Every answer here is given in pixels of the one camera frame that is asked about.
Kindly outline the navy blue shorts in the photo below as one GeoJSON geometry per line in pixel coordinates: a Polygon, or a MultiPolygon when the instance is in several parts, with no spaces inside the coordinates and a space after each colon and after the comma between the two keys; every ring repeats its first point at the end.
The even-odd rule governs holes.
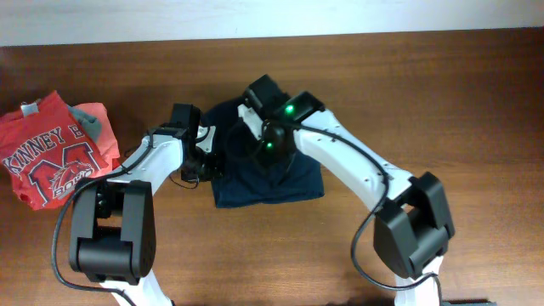
{"type": "Polygon", "coordinates": [[[215,105],[203,114],[214,126],[213,148],[223,157],[223,176],[212,180],[217,208],[283,204],[319,199],[325,195],[320,164],[297,151],[274,160],[272,148],[261,145],[239,118],[242,98],[215,105]]]}

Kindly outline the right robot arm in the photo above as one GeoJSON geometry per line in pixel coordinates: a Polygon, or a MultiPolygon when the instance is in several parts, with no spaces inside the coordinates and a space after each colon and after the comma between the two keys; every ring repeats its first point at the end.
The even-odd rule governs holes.
{"type": "Polygon", "coordinates": [[[250,83],[238,116],[268,154],[298,151],[324,166],[365,204],[349,256],[358,274],[394,292],[396,305],[443,305],[439,269],[456,233],[445,187],[431,172],[416,176],[357,139],[308,91],[282,91],[268,75],[250,83]],[[357,258],[369,225],[373,248],[394,274],[389,285],[364,271],[357,258]]]}

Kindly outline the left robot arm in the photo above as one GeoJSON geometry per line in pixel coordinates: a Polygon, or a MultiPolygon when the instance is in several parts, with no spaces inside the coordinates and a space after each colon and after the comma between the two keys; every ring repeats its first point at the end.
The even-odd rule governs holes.
{"type": "Polygon", "coordinates": [[[195,188],[218,174],[214,127],[194,105],[176,104],[170,119],[150,128],[119,168],[85,178],[71,200],[69,265],[120,305],[172,305],[155,276],[154,194],[179,173],[195,188]]]}

